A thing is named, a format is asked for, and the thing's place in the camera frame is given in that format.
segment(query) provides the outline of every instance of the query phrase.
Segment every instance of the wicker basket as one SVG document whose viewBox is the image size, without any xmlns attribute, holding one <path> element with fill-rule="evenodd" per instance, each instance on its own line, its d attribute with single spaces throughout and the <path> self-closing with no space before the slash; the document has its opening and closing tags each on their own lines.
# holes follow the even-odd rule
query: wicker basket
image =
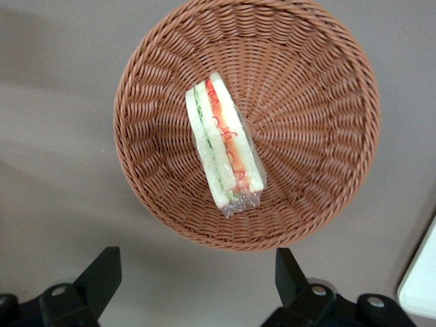
<svg viewBox="0 0 436 327">
<path fill-rule="evenodd" d="M 185 91 L 214 71 L 268 174 L 261 206 L 229 219 L 211 197 L 185 108 Z M 311 1 L 189 1 L 140 42 L 115 99 L 116 149 L 140 201 L 180 235 L 233 251 L 283 246 L 328 223 L 368 172 L 378 129 L 367 57 Z"/>
</svg>

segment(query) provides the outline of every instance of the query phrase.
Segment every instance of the metal screw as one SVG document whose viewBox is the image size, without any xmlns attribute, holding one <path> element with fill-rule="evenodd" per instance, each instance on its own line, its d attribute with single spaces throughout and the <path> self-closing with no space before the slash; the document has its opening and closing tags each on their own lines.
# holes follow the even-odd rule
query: metal screw
<svg viewBox="0 0 436 327">
<path fill-rule="evenodd" d="M 66 289 L 67 288 L 65 286 L 59 286 L 52 291 L 52 296 L 61 295 L 66 291 Z"/>
<path fill-rule="evenodd" d="M 313 286 L 312 287 L 312 292 L 315 293 L 318 296 L 325 296 L 325 295 L 327 295 L 326 289 L 321 287 L 321 286 Z"/>
<path fill-rule="evenodd" d="M 376 308 L 384 308 L 384 302 L 375 296 L 371 296 L 368 298 L 368 302 Z"/>
</svg>

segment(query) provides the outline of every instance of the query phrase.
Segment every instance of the green filling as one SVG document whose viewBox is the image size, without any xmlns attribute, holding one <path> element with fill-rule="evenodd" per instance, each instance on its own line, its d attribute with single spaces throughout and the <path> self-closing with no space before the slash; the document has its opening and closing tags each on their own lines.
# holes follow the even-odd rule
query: green filling
<svg viewBox="0 0 436 327">
<path fill-rule="evenodd" d="M 195 88 L 193 90 L 193 95 L 194 95 L 194 98 L 196 100 L 196 107 L 197 107 L 198 116 L 200 117 L 201 123 L 204 125 L 203 112 L 202 112 L 202 108 L 201 108 L 201 105 L 200 105 L 200 101 L 198 99 L 198 93 L 197 93 L 197 90 Z M 211 141 L 209 140 L 207 135 L 206 135 L 206 141 L 207 141 L 207 144 L 209 145 L 209 148 L 212 149 Z M 218 181 L 221 184 L 221 188 L 224 189 L 223 183 L 222 183 L 222 181 L 221 181 L 221 179 L 219 177 L 218 177 Z M 237 202 L 238 201 L 238 198 L 234 195 L 233 191 L 226 191 L 225 190 L 225 194 L 227 195 L 227 197 L 229 197 L 231 202 Z"/>
</svg>

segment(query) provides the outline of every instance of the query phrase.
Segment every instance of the sandwich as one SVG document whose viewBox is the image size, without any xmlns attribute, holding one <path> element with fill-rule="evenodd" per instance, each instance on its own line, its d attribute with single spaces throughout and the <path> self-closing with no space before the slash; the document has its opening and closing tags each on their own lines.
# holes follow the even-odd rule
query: sandwich
<svg viewBox="0 0 436 327">
<path fill-rule="evenodd" d="M 265 188 L 264 169 L 221 76 L 211 74 L 188 90 L 185 100 L 217 207 L 231 215 L 258 202 L 256 198 Z"/>
</svg>

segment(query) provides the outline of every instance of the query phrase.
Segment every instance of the woven basket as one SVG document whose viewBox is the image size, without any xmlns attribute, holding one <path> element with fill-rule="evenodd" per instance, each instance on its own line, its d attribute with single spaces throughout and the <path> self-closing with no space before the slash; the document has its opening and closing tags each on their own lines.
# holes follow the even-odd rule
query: woven basket
<svg viewBox="0 0 436 327">
<path fill-rule="evenodd" d="M 251 128 L 267 188 L 225 218 L 196 153 L 185 91 L 219 72 Z M 140 42 L 115 99 L 121 166 L 140 201 L 180 235 L 256 251 L 320 229 L 350 201 L 379 129 L 375 78 L 348 30 L 311 1 L 192 0 Z"/>
</svg>

